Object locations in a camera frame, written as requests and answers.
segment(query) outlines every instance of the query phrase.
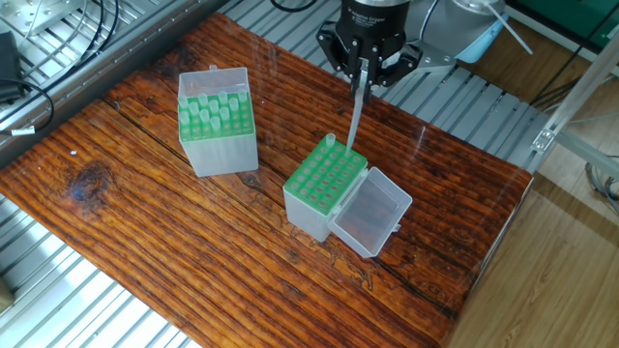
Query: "wooden tabletop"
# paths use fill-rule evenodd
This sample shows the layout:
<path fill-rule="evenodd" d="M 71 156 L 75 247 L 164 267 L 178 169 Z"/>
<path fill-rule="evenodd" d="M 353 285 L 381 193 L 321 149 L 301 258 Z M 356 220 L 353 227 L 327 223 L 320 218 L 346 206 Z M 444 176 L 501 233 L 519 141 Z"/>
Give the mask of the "wooden tabletop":
<path fill-rule="evenodd" d="M 260 167 L 196 178 L 178 75 L 247 67 Z M 373 98 L 354 149 L 414 199 L 380 254 L 291 225 L 282 186 L 349 85 L 216 14 L 0 173 L 0 191 L 204 346 L 445 344 L 531 176 Z"/>

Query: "black robot end effector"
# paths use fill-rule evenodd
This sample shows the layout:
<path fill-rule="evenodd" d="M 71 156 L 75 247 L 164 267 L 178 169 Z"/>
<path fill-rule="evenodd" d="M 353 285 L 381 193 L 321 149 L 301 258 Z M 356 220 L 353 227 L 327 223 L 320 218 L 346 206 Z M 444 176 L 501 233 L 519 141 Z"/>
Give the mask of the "black robot end effector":
<path fill-rule="evenodd" d="M 327 21 L 316 38 L 329 63 L 351 79 L 351 94 L 367 71 L 364 100 L 372 85 L 391 86 L 414 71 L 422 57 L 406 43 L 407 0 L 343 0 L 338 22 Z"/>

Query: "pipette tip box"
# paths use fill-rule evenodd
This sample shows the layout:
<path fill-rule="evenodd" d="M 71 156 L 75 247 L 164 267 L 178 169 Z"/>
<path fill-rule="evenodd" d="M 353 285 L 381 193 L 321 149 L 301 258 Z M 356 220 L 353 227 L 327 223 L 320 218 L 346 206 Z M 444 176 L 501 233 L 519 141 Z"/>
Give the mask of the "pipette tip box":
<path fill-rule="evenodd" d="M 246 68 L 181 73 L 178 121 L 181 145 L 198 177 L 258 168 Z"/>
<path fill-rule="evenodd" d="M 288 220 L 319 242 L 333 231 L 362 257 L 376 256 L 413 200 L 367 166 L 327 134 L 283 186 Z"/>

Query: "open hinged lid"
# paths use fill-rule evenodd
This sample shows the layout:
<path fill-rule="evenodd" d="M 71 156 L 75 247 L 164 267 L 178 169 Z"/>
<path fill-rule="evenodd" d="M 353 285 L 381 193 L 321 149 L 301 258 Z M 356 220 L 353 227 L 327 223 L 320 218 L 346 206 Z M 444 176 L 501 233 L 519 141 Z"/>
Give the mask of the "open hinged lid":
<path fill-rule="evenodd" d="M 373 167 L 334 209 L 329 229 L 363 257 L 376 256 L 413 199 Z"/>

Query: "green pipette tip rack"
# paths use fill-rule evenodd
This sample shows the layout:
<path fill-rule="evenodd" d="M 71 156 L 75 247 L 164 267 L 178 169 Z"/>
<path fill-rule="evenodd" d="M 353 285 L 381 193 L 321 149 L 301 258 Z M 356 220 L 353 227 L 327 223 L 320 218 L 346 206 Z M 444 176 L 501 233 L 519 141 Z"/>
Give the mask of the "green pipette tip rack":
<path fill-rule="evenodd" d="M 330 146 L 325 136 L 285 183 L 293 196 L 327 216 L 348 191 L 368 159 L 335 141 Z"/>
<path fill-rule="evenodd" d="M 201 98 L 187 98 L 186 102 L 179 101 L 181 140 L 191 142 L 253 134 L 255 129 L 251 99 L 247 93 L 239 95 L 229 93 L 223 101 L 218 95 L 203 95 Z"/>

